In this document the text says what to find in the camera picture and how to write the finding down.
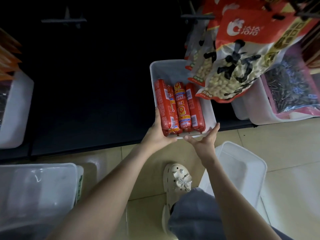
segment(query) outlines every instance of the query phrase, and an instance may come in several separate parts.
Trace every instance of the plastic bin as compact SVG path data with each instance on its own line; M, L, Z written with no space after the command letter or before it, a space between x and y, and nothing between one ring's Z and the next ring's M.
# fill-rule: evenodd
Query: plastic bin
M26 131L34 82L24 72L14 73L0 127L0 149L20 146Z
M255 125L298 121L314 117L313 115L292 112L290 114L290 119L279 119L272 111L261 78L253 83L248 91L242 96L242 99L248 112L249 119Z
M233 111L235 116L239 119L239 120L247 120L249 119L249 115L248 112L246 110L245 104L243 102L242 97L238 97L235 100L233 100L231 102Z
M256 208L267 173L266 162L231 141L225 141L216 147L216 155L231 182ZM202 176L199 188L214 196L207 170Z
M157 99L155 93L154 82L158 79L163 79L167 85L174 86L176 82L183 82L184 85L189 83L188 77L190 76L190 71L185 68L187 61L186 60L160 60L154 61L150 64L150 73L151 73L151 83L154 96L154 104L157 106ZM189 135L192 137L198 137L203 134L206 134L209 128L214 128L216 125L216 118L214 116L214 110L210 100L200 99L203 118L205 122L206 129L201 134L200 132L193 131L190 133L183 132L180 136L169 135L168 137L177 137L182 139L184 136Z
M58 219L73 207L78 170L73 163L0 166L0 231Z

